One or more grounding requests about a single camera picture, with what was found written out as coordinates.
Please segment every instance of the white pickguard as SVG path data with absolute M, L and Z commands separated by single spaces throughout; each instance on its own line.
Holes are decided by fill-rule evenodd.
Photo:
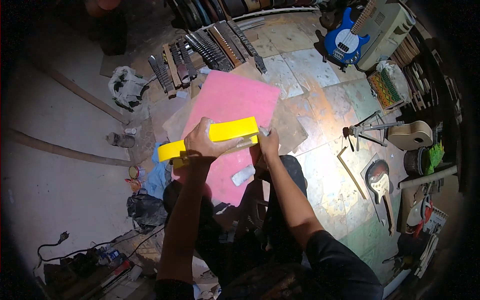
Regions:
M 341 30 L 335 38 L 335 45 L 337 47 L 338 47 L 338 43 L 343 43 L 345 46 L 348 47 L 347 52 L 343 50 L 342 52 L 353 53 L 355 50 L 357 50 L 357 47 L 359 46 L 359 37 L 352 34 L 350 32 L 350 29 L 344 29 L 344 30 Z

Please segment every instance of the person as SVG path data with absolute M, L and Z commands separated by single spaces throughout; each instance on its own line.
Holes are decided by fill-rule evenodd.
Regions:
M 169 211 L 157 299 L 194 299 L 194 250 L 218 277 L 218 299 L 381 299 L 383 288 L 374 272 L 318 221 L 300 164 L 293 156 L 278 155 L 275 129 L 268 136 L 259 133 L 269 171 L 264 180 L 273 184 L 262 227 L 271 249 L 248 233 L 230 246 L 218 241 L 221 229 L 208 212 L 204 185 L 210 165 L 242 139 L 214 143 L 208 138 L 210 124 L 202 118 L 184 139 L 189 171 Z M 300 264 L 304 252 L 310 267 Z

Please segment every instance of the guitar neck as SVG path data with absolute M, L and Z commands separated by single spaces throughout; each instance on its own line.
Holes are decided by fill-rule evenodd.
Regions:
M 355 24 L 352 26 L 352 29 L 350 29 L 350 32 L 352 34 L 354 35 L 359 34 L 359 31 L 363 26 L 363 23 L 365 23 L 365 20 L 369 17 L 369 14 L 372 12 L 374 7 L 375 7 L 375 0 L 369 0 L 367 3 L 367 6 L 365 6 L 359 18 L 356 20 Z

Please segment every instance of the pink sanding pad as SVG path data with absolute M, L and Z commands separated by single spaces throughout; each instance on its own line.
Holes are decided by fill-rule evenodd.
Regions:
M 221 71 L 211 71 L 193 105 L 181 138 L 200 122 L 202 117 L 215 123 L 229 122 L 254 116 L 257 125 L 268 128 L 280 89 L 260 81 Z M 239 206 L 248 181 L 240 186 L 232 182 L 232 175 L 258 159 L 253 147 L 220 156 L 207 176 L 205 195 L 214 205 L 219 202 Z M 185 181 L 185 169 L 172 171 L 172 179 Z

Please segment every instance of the blue cloth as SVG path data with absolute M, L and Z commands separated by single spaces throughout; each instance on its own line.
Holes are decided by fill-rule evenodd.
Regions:
M 167 180 L 165 179 L 165 168 L 167 167 L 168 162 L 158 161 L 158 147 L 160 147 L 160 143 L 155 143 L 155 150 L 152 155 L 152 161 L 155 164 L 155 167 L 147 174 L 145 189 L 149 195 L 158 199 L 163 199 L 163 191 L 167 186 Z

